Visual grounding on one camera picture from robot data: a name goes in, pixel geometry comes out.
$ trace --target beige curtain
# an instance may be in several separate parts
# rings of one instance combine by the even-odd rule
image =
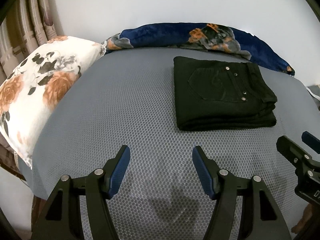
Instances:
[[[16,0],[0,26],[0,84],[30,53],[55,36],[48,0]],[[0,138],[0,166],[17,175],[13,153],[2,141]]]

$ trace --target folded black jeans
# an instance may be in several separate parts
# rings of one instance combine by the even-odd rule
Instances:
[[[259,66],[175,57],[177,127],[184,131],[245,129],[276,124],[277,97]]]

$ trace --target grey mattress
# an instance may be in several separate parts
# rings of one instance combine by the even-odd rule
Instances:
[[[301,82],[260,68],[278,97],[276,126],[252,130],[179,131],[173,93],[173,58],[185,56],[244,62],[237,57],[186,49],[144,48],[115,51],[98,60],[59,103],[36,144],[33,169],[20,162],[35,195],[47,198],[63,174],[80,177],[102,167],[121,145],[131,161],[119,193],[108,201],[121,239],[202,239],[215,201],[204,194],[191,153],[201,145],[209,158],[236,176],[260,175],[289,228],[306,202],[297,197],[294,167],[276,150],[286,135],[301,141],[305,130],[320,138],[320,116]],[[236,239],[241,197],[230,239]],[[90,226],[81,198],[86,239]]]

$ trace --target white floral pillowcase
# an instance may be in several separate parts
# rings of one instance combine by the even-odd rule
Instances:
[[[0,132],[30,168],[52,111],[105,51],[93,41],[58,36],[31,53],[0,86]]]

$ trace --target metal screw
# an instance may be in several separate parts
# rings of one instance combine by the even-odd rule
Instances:
[[[224,169],[220,170],[219,173],[220,173],[221,175],[223,175],[223,176],[228,175],[228,171],[227,171],[227,170],[224,170]]]
[[[259,176],[255,175],[255,176],[253,176],[253,180],[256,182],[260,182],[261,178]]]
[[[96,175],[101,175],[102,173],[103,173],[103,169],[96,169],[94,171],[94,174],[96,174]]]
[[[62,177],[61,177],[61,180],[62,181],[67,181],[69,179],[69,176],[68,175],[63,175]]]

